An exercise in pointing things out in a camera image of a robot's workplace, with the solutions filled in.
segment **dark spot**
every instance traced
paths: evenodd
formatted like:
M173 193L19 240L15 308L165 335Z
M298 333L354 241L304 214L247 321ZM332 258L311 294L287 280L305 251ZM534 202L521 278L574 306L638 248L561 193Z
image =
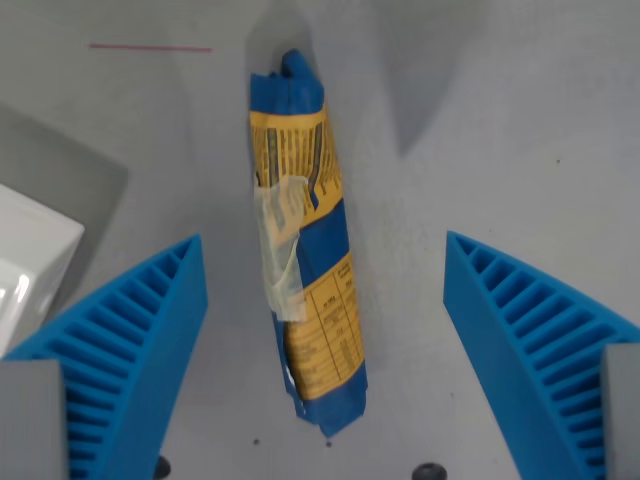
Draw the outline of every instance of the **dark spot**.
M156 471L153 474L153 478L167 478L170 474L171 464L169 461L163 456L158 457L158 463L156 463Z
M411 480L447 480L447 471L437 463L423 463L413 470Z

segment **blue and yellow package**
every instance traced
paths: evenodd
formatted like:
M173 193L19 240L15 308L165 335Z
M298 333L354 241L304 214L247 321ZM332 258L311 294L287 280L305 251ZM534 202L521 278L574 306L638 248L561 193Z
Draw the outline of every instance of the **blue and yellow package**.
M275 243L291 256L278 271L287 281L293 278L294 287L301 283L299 316L278 308L282 295L274 293L276 279L265 276L267 296L276 298L269 303L285 387L297 415L331 437L364 413L367 374L342 176L324 89L302 54L293 50L283 57L279 74L252 75L250 90L257 191L267 192L259 198L269 212L258 215L259 223L265 227L270 215L272 244L274 237L295 230L285 235L290 241L284 247ZM291 185L299 186L300 195L292 193ZM287 291L295 296L295 288ZM290 305L291 298L284 303Z

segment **gray table surface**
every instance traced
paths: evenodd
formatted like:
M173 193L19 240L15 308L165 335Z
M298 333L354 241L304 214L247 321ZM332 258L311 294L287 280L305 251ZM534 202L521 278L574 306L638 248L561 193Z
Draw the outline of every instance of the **gray table surface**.
M517 479L442 306L445 232L636 321L638 18L636 0L2 0L0 114L30 147L3 141L0 164L117 180L66 304L202 233L211 307L165 442L176 479L408 479L427 460ZM284 392L252 211L248 74L291 46L326 87L370 383L331 448Z

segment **white box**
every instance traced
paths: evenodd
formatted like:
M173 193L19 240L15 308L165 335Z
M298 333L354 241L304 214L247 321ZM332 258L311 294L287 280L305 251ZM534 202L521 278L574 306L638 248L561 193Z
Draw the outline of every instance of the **white box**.
M83 232L0 184L0 356L40 328Z

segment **ribbed blue plastic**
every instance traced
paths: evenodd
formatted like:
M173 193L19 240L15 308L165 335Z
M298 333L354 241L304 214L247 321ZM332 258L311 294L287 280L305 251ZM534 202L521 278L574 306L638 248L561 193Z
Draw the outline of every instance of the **ribbed blue plastic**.
M640 331L564 283L454 232L444 303L523 480L604 480L600 358Z
M111 281L7 355L60 362L71 479L151 479L206 310L195 236Z

